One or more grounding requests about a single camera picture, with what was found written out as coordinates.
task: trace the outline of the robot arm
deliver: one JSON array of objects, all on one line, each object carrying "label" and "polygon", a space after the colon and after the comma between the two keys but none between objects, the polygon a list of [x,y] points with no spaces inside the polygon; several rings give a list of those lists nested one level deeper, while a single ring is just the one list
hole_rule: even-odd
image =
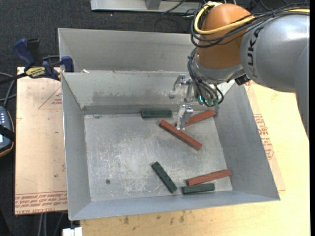
[{"label": "robot arm", "polygon": [[309,135],[309,12],[304,4],[260,15],[234,4],[205,4],[191,27],[196,48],[188,65],[202,102],[220,103],[223,95],[217,85],[230,80],[240,85],[252,79],[295,92]]}]

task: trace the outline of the electronic device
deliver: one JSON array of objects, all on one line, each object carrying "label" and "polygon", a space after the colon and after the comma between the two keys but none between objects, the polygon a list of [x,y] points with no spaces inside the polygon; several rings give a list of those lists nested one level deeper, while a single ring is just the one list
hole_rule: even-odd
[{"label": "electronic device", "polygon": [[0,157],[8,154],[14,145],[13,122],[5,107],[0,106]]}]

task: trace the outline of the red block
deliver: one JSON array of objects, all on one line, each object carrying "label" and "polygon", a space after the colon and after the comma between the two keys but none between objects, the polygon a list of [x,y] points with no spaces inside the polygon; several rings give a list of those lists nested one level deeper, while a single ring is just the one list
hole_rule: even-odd
[{"label": "red block", "polygon": [[232,175],[232,172],[230,170],[216,171],[216,172],[212,172],[206,175],[201,175],[198,177],[187,179],[186,184],[194,185],[194,184],[199,184],[199,183],[205,183],[205,182],[216,180],[222,177],[228,177],[230,175]]},{"label": "red block", "polygon": [[168,123],[165,120],[161,120],[159,126],[166,130],[167,132],[171,133],[173,136],[177,137],[178,139],[182,140],[184,143],[188,144],[195,150],[200,150],[202,144],[196,141],[194,138],[190,137],[189,135],[185,134],[183,131],[177,130],[172,124]]}]

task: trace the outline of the wooden surface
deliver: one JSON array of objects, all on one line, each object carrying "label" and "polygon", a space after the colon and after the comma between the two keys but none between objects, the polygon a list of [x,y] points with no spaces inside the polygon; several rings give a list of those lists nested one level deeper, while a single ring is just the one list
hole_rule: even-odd
[{"label": "wooden surface", "polygon": [[280,201],[82,220],[83,235],[310,235],[309,140],[295,95],[252,87],[285,182]]}]

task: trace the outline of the green block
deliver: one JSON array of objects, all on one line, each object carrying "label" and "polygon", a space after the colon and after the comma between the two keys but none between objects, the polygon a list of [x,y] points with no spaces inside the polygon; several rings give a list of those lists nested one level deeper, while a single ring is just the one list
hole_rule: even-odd
[{"label": "green block", "polygon": [[142,110],[142,118],[170,118],[173,117],[171,110]]},{"label": "green block", "polygon": [[207,192],[207,191],[214,191],[214,190],[215,190],[214,183],[195,184],[195,185],[182,187],[183,194],[192,194],[192,193]]},{"label": "green block", "polygon": [[177,186],[174,184],[172,179],[169,177],[169,175],[165,172],[163,167],[158,162],[155,162],[151,166],[155,173],[158,175],[158,177],[165,184],[166,188],[170,191],[170,193],[173,193],[174,191],[177,190]]}]

